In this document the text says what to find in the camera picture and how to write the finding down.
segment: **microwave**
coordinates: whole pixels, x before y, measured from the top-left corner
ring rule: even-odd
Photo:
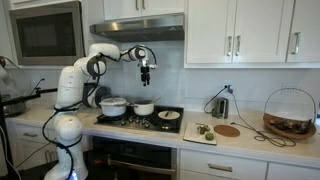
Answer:
[[[66,66],[84,56],[81,2],[9,11],[19,65]]]

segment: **range hood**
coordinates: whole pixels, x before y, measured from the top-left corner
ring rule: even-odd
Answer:
[[[184,40],[184,14],[105,21],[91,25],[90,32],[118,42]]]

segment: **wire basket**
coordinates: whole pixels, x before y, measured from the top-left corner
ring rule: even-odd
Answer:
[[[263,115],[265,128],[283,137],[292,139],[312,137],[317,131],[315,120],[314,99],[301,89],[279,89],[269,96],[265,104]]]

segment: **white pot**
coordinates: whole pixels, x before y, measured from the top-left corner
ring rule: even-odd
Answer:
[[[140,116],[146,116],[153,113],[154,103],[151,100],[136,101],[134,102],[134,113]]]
[[[126,112],[127,100],[124,98],[107,98],[100,102],[102,113],[105,116],[120,116]]]

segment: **gas stove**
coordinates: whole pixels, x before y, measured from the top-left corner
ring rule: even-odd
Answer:
[[[177,119],[165,120],[158,116],[162,111],[174,111],[179,113],[180,116]],[[97,117],[98,121],[95,124],[146,131],[179,133],[182,117],[183,108],[180,107],[155,106],[154,112],[147,116],[138,116],[131,107],[127,107],[126,113],[121,116],[108,117],[101,114]]]

